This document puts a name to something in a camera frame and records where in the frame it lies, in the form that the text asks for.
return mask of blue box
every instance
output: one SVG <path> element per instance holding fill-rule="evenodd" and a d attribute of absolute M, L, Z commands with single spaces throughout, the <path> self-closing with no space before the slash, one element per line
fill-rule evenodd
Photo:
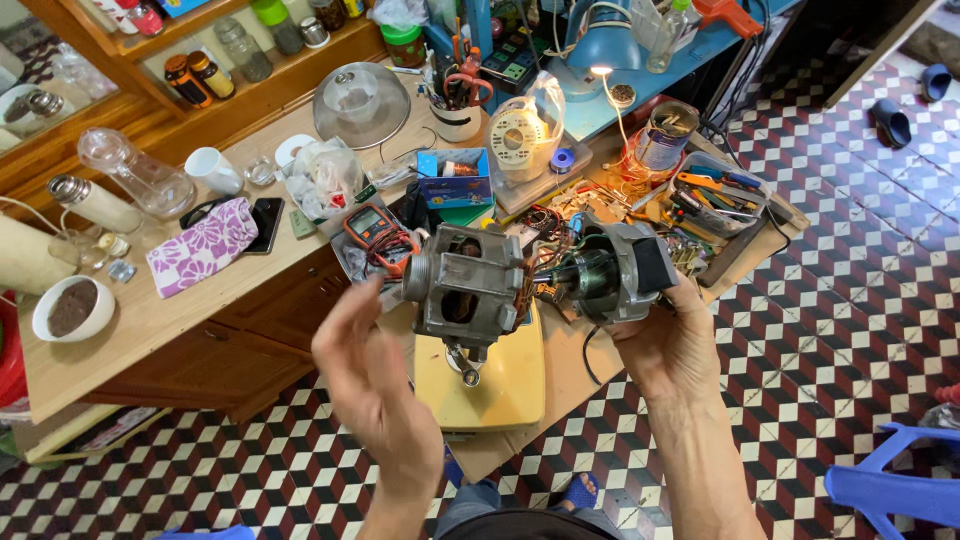
<path fill-rule="evenodd" d="M 476 163 L 477 176 L 440 176 L 444 163 Z M 432 209 L 456 209 L 493 204 L 490 163 L 486 148 L 450 148 L 417 152 L 417 181 Z"/>
<path fill-rule="evenodd" d="M 179 17 L 209 1 L 210 0 L 159 0 L 163 10 L 172 17 Z"/>

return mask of hand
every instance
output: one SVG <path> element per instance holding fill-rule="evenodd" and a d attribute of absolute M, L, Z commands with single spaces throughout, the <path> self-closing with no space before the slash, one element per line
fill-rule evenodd
<path fill-rule="evenodd" d="M 720 358 L 713 316 L 693 283 L 677 277 L 680 284 L 663 291 L 677 310 L 676 316 L 654 306 L 641 321 L 607 328 L 627 373 L 648 403 L 673 403 L 717 393 Z"/>
<path fill-rule="evenodd" d="M 444 440 L 433 414 L 407 385 L 396 339 L 371 331 L 380 314 L 380 279 L 353 285 L 313 337 L 337 417 L 380 466 L 378 495 L 432 498 L 444 467 Z"/>

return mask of pink floral cloth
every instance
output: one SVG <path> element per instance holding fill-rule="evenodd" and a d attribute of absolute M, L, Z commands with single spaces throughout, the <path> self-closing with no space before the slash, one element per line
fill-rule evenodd
<path fill-rule="evenodd" d="M 147 254 L 160 298 L 223 270 L 257 236 L 250 201 L 240 197 L 216 207 L 206 217 Z"/>

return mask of blue desk lamp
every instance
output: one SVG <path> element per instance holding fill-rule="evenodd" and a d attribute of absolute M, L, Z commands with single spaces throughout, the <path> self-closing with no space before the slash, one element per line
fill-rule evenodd
<path fill-rule="evenodd" d="M 581 21 L 591 16 L 587 32 L 578 40 Z M 639 45 L 630 32 L 632 19 L 630 0 L 580 0 L 574 5 L 566 27 L 566 60 L 554 59 L 550 64 L 566 101 L 589 101 L 603 92 L 599 76 L 643 67 Z"/>

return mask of blue sandal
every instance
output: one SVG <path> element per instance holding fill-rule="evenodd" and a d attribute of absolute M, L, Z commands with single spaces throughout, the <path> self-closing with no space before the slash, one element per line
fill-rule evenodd
<path fill-rule="evenodd" d="M 566 487 L 564 500 L 570 501 L 577 508 L 593 508 L 597 504 L 597 494 L 600 493 L 600 482 L 593 473 L 587 473 L 587 479 L 593 482 L 596 493 L 590 493 L 584 481 L 580 479 L 583 473 L 574 473 L 570 485 Z"/>
<path fill-rule="evenodd" d="M 450 483 L 453 484 L 453 487 L 460 489 L 461 482 L 464 481 L 464 470 L 460 468 L 460 464 L 457 463 L 456 458 L 446 460 L 447 456 L 453 457 L 453 453 L 450 452 L 450 447 L 444 445 L 444 474 L 446 479 L 450 480 Z"/>
<path fill-rule="evenodd" d="M 947 67 L 941 63 L 934 63 L 924 70 L 920 76 L 920 81 L 924 84 L 924 99 L 929 102 L 940 101 L 947 95 L 947 88 L 950 86 L 950 72 Z"/>
<path fill-rule="evenodd" d="M 910 134 L 910 120 L 900 112 L 900 105 L 890 98 L 880 98 L 870 107 L 874 114 L 876 127 L 883 131 L 894 148 L 903 148 L 913 136 Z"/>

